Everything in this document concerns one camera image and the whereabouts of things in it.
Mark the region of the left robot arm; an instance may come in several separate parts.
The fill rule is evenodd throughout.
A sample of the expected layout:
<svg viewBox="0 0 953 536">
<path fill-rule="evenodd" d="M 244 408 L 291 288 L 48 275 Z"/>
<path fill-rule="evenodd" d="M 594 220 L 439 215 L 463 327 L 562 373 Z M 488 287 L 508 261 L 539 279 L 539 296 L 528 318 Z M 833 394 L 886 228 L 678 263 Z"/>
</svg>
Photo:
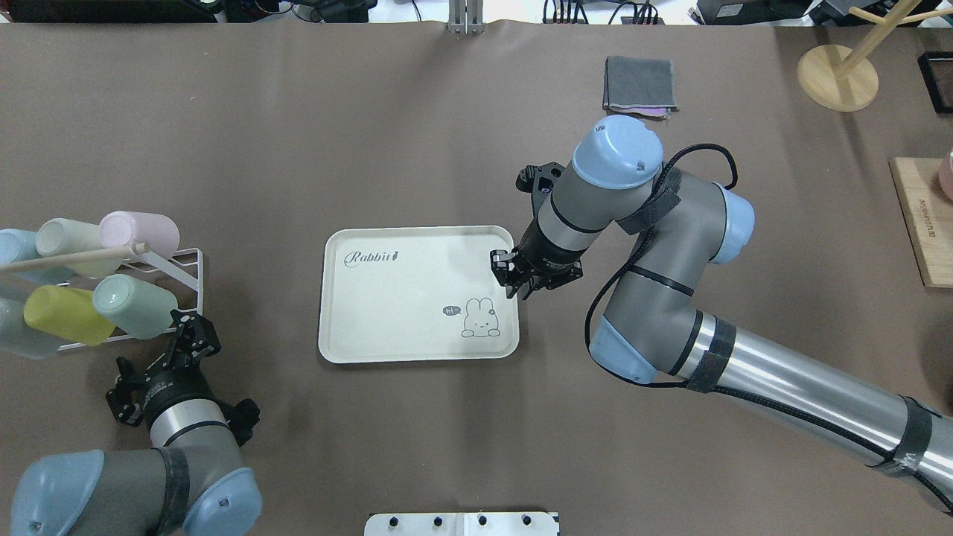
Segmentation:
<svg viewBox="0 0 953 536">
<path fill-rule="evenodd" d="M 173 310 L 166 351 L 144 371 L 119 357 L 106 402 L 119 423 L 145 424 L 147 449 L 50 455 L 22 475 L 13 535 L 245 535 L 263 498 L 241 452 L 259 423 L 252 399 L 212 394 L 201 360 L 221 345 L 210 320 Z"/>
</svg>

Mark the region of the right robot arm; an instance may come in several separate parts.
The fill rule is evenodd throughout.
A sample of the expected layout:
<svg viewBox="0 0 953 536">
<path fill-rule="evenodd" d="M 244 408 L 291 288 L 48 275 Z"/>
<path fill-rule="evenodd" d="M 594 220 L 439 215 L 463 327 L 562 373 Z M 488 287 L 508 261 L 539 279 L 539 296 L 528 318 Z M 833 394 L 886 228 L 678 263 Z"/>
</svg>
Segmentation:
<svg viewBox="0 0 953 536">
<path fill-rule="evenodd" d="M 533 218 L 517 246 L 491 251 L 491 271 L 508 298 L 557 289 L 582 277 L 582 255 L 619 225 L 636 242 L 583 322 L 587 353 L 601 369 L 632 386 L 765 408 L 875 472 L 920 486 L 950 515 L 949 417 L 692 305 L 705 268 L 737 258 L 752 237 L 755 211 L 735 194 L 737 182 L 724 146 L 691 144 L 665 159 L 646 123 L 606 116 L 568 164 L 529 165 L 517 175 Z"/>
</svg>

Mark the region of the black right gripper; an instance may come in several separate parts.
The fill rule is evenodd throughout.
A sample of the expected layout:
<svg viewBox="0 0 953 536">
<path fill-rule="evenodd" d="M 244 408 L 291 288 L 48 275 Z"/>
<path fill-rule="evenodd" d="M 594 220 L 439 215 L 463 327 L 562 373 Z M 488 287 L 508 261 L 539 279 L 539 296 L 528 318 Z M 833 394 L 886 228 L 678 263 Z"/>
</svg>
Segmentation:
<svg viewBox="0 0 953 536">
<path fill-rule="evenodd" d="M 521 288 L 521 299 L 545 289 L 548 278 L 558 277 L 579 260 L 584 249 L 569 250 L 545 237 L 538 223 L 531 223 L 514 251 L 490 251 L 490 268 L 498 285 L 505 288 L 507 299 L 513 299 Z"/>
</svg>

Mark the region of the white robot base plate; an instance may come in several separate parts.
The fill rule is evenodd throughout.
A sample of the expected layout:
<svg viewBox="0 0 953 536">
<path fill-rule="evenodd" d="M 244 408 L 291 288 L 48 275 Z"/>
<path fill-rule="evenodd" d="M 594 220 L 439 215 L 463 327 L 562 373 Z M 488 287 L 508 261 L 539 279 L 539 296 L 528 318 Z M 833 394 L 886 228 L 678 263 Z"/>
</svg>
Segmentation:
<svg viewBox="0 0 953 536">
<path fill-rule="evenodd" d="M 561 535 L 557 514 L 545 511 L 378 513 L 364 535 Z"/>
</svg>

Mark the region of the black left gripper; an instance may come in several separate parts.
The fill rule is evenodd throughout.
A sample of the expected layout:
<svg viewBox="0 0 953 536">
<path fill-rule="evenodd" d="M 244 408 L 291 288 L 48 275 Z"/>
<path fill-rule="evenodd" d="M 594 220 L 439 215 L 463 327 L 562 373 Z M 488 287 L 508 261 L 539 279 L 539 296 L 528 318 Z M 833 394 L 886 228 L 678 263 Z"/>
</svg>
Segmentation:
<svg viewBox="0 0 953 536">
<path fill-rule="evenodd" d="M 170 316 L 174 328 L 171 341 L 145 372 L 141 397 L 145 418 L 157 418 L 184 401 L 212 399 L 200 363 L 221 351 L 217 330 L 211 320 L 191 312 L 171 310 Z"/>
</svg>

